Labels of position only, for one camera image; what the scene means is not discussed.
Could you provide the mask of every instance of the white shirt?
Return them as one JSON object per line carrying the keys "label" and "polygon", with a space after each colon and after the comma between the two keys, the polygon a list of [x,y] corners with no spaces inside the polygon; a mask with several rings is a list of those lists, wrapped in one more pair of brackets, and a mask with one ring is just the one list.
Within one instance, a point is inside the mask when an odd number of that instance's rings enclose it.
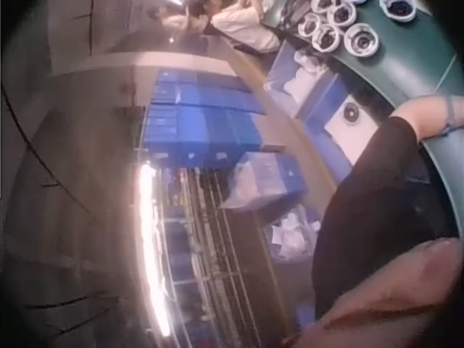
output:
{"label": "white shirt", "polygon": [[211,18],[211,24],[227,36],[266,53],[275,51],[279,41],[274,33],[260,24],[260,17],[253,7],[222,11]]}
{"label": "white shirt", "polygon": [[[175,15],[165,18],[162,25],[170,32],[179,32],[186,29],[187,17]],[[207,25],[206,16],[191,17],[188,31],[201,33]],[[267,53],[279,47],[279,40],[274,33],[260,24],[260,17],[253,7],[241,8],[234,4],[211,19],[211,25],[222,31],[228,37],[252,47],[258,52]]]}

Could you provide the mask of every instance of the blue box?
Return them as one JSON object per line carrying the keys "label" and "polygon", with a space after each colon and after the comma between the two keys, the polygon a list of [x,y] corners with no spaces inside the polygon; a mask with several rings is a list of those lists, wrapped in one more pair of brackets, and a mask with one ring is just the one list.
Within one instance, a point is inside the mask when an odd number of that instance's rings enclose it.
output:
{"label": "blue box", "polygon": [[178,104],[201,106],[202,99],[198,85],[191,83],[179,83],[178,84],[179,97]]}
{"label": "blue box", "polygon": [[231,109],[240,109],[257,114],[265,114],[264,108],[256,100],[253,94],[236,89],[229,89],[225,92],[227,106]]}
{"label": "blue box", "polygon": [[305,191],[306,183],[298,162],[287,154],[277,154],[275,158],[287,191],[290,194]]}
{"label": "blue box", "polygon": [[198,84],[204,86],[219,86],[223,88],[239,89],[242,91],[250,91],[246,83],[236,77],[230,75],[215,74],[213,72],[198,72]]}
{"label": "blue box", "polygon": [[210,133],[210,150],[204,167],[233,167],[244,153],[236,140],[231,126],[228,110],[204,108]]}
{"label": "blue box", "polygon": [[157,82],[152,92],[152,104],[175,104],[178,99],[178,89],[172,82]]}
{"label": "blue box", "polygon": [[181,82],[181,83],[196,83],[197,72],[194,70],[178,69],[166,67],[159,69],[157,81],[161,82]]}
{"label": "blue box", "polygon": [[262,139],[250,113],[229,110],[228,114],[232,131],[244,152],[259,151],[262,147]]}
{"label": "blue box", "polygon": [[201,167],[210,151],[210,133],[203,109],[178,107],[178,161],[180,167]]}
{"label": "blue box", "polygon": [[176,166],[178,116],[176,106],[151,105],[146,116],[142,144],[159,167]]}
{"label": "blue box", "polygon": [[212,86],[199,86],[200,98],[202,105],[205,107],[227,107],[227,96],[224,94],[224,88]]}

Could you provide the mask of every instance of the fluorescent light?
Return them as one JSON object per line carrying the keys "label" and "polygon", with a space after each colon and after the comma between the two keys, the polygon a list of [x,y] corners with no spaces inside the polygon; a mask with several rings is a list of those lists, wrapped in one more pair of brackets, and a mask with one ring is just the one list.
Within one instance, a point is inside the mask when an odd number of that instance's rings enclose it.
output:
{"label": "fluorescent light", "polygon": [[169,320],[167,319],[167,308],[165,296],[162,290],[162,276],[158,273],[156,265],[153,235],[159,234],[158,214],[153,209],[153,176],[156,172],[149,164],[140,168],[138,189],[140,193],[140,218],[141,237],[144,251],[144,264],[146,280],[149,285],[150,301],[157,319],[161,334],[166,337],[170,335]]}
{"label": "fluorescent light", "polygon": [[168,0],[168,1],[172,2],[173,4],[179,5],[179,6],[182,6],[182,3],[183,3],[182,0]]}

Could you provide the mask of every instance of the worker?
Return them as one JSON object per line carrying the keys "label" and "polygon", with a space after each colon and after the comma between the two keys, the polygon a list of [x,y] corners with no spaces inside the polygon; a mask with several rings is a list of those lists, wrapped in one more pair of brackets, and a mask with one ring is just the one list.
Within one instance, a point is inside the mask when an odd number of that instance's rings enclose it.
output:
{"label": "worker", "polygon": [[462,242],[434,240],[401,189],[418,143],[463,126],[464,98],[432,95],[405,102],[376,131],[323,218],[312,270],[318,320],[297,347],[464,347],[443,341],[464,323]]}
{"label": "worker", "polygon": [[196,33],[222,35],[237,41],[258,54],[277,51],[277,36],[260,24],[264,11],[268,8],[262,0],[238,0],[235,4],[221,9],[220,0],[192,0],[186,5],[186,13],[158,13],[162,25],[174,35]]}

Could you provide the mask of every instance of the black shirt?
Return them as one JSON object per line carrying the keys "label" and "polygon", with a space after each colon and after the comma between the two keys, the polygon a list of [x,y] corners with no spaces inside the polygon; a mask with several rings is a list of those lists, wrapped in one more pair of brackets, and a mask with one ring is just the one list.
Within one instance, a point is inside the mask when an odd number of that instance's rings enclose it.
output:
{"label": "black shirt", "polygon": [[323,218],[312,281],[316,317],[343,293],[415,245],[435,238],[405,198],[405,172],[418,155],[411,126],[389,118],[374,134]]}

